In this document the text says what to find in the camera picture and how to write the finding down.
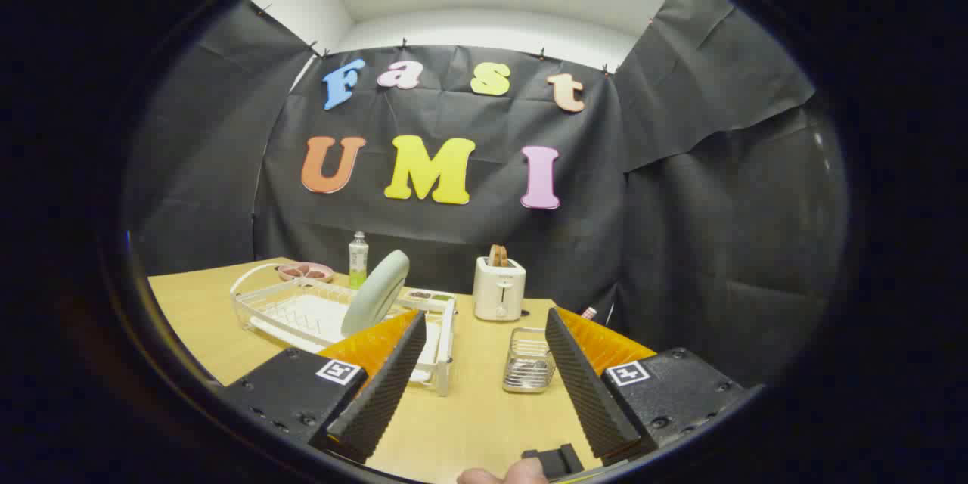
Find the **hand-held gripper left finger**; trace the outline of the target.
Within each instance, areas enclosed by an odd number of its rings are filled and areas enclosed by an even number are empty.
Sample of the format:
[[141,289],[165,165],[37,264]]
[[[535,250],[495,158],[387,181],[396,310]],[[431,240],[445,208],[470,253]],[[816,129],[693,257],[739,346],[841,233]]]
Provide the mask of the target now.
[[426,340],[426,314],[412,309],[318,352],[285,349],[222,388],[220,398],[288,442],[363,464]]

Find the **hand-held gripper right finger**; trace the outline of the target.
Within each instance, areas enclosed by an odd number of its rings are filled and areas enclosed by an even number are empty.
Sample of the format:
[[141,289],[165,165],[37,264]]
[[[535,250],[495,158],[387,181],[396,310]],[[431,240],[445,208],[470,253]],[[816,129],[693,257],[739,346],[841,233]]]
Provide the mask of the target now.
[[684,347],[657,352],[553,307],[545,336],[592,454],[605,466],[694,436],[749,391]]

